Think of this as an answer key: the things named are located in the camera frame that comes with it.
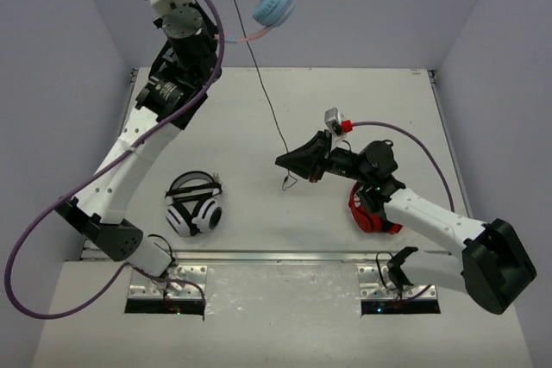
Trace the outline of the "black white headphones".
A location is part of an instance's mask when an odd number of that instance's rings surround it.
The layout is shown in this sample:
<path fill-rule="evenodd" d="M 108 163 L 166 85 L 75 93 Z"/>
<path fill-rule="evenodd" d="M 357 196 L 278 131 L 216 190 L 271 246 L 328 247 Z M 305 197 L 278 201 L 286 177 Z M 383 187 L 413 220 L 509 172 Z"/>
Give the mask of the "black white headphones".
<path fill-rule="evenodd" d="M 179 175 L 165 193 L 168 224 L 182 237 L 209 233 L 222 218 L 222 194 L 217 174 L 190 171 Z"/>

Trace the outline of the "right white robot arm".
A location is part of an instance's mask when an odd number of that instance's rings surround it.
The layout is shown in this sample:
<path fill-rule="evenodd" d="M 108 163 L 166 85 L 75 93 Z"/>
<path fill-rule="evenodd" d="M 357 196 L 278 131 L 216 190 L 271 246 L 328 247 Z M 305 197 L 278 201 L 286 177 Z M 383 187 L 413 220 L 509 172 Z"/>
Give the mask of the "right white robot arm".
<path fill-rule="evenodd" d="M 336 147 L 335 139 L 330 131 L 319 131 L 275 164 L 311 183 L 326 173 L 353 180 L 348 207 L 363 232 L 398 234 L 407 228 L 443 249 L 427 253 L 406 246 L 394 253 L 386 268 L 397 291 L 440 285 L 501 315 L 535 280 L 536 267 L 509 222 L 475 220 L 419 196 L 394 177 L 398 164 L 389 140 L 375 140 L 354 153 Z"/>

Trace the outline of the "red black headphones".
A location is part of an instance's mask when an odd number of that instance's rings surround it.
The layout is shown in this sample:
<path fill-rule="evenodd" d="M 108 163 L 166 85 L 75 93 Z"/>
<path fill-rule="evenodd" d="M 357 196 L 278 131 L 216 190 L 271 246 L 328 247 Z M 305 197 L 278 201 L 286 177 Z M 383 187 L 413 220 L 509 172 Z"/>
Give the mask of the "red black headphones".
<path fill-rule="evenodd" d="M 392 223 L 387 219 L 382 219 L 378 215 L 373 213 L 368 213 L 365 208 L 361 205 L 361 200 L 359 198 L 359 191 L 361 185 L 355 183 L 353 188 L 350 191 L 348 198 L 348 207 L 350 209 L 351 215 L 354 218 L 354 221 L 358 227 L 367 234 L 397 234 L 403 228 L 402 225 L 397 223 Z"/>

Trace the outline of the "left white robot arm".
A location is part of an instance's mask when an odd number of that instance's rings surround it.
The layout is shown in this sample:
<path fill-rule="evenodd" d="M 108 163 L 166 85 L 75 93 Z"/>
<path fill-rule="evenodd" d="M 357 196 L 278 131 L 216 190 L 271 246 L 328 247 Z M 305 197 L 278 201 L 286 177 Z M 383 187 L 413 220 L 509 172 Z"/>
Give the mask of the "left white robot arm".
<path fill-rule="evenodd" d="M 167 42 L 100 165 L 106 173 L 55 211 L 113 261 L 161 277 L 172 265 L 171 256 L 128 221 L 126 211 L 142 179 L 186 128 L 222 70 L 218 29 L 197 5 L 172 5 L 155 24 Z"/>

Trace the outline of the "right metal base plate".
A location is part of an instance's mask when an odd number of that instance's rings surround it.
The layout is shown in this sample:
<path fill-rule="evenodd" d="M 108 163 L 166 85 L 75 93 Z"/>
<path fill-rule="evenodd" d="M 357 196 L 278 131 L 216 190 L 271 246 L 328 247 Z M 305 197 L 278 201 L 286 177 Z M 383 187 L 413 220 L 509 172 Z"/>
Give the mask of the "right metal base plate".
<path fill-rule="evenodd" d="M 407 300 L 436 300 L 436 287 L 433 285 L 412 285 L 398 289 L 387 276 L 387 268 L 383 266 L 379 271 L 374 262 L 357 265 L 357 277 L 359 281 L 360 296 L 363 300 L 370 301 L 397 301 Z"/>

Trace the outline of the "metal base plate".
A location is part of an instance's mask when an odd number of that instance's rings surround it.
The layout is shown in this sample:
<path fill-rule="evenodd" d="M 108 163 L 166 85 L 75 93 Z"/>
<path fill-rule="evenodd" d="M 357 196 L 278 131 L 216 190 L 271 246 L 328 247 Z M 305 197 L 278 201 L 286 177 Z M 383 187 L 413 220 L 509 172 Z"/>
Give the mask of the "metal base plate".
<path fill-rule="evenodd" d="M 128 299 L 199 300 L 206 290 L 207 265 L 180 263 L 164 277 L 151 278 L 133 270 Z"/>
<path fill-rule="evenodd" d="M 407 300 L 436 300 L 436 287 L 433 285 L 412 285 L 398 289 L 387 276 L 387 268 L 383 266 L 379 271 L 374 262 L 357 265 L 357 277 L 359 281 L 360 296 L 363 300 L 370 301 L 397 301 Z"/>

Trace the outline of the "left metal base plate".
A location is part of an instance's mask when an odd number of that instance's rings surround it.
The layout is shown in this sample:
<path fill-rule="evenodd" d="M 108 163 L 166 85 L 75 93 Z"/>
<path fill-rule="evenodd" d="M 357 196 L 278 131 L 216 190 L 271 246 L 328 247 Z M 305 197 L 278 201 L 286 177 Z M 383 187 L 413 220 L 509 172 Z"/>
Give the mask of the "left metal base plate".
<path fill-rule="evenodd" d="M 180 263 L 164 277 L 151 278 L 133 270 L 128 299 L 199 300 L 206 290 L 207 265 Z"/>

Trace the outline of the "aluminium front table rail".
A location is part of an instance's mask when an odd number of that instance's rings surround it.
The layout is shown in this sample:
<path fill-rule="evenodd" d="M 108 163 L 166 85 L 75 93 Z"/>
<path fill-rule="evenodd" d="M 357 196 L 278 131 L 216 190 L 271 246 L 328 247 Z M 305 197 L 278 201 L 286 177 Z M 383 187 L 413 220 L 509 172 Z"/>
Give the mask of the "aluminium front table rail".
<path fill-rule="evenodd" d="M 176 251 L 183 262 L 201 263 L 362 263 L 373 261 L 377 251 L 368 252 L 286 252 L 286 251 Z"/>

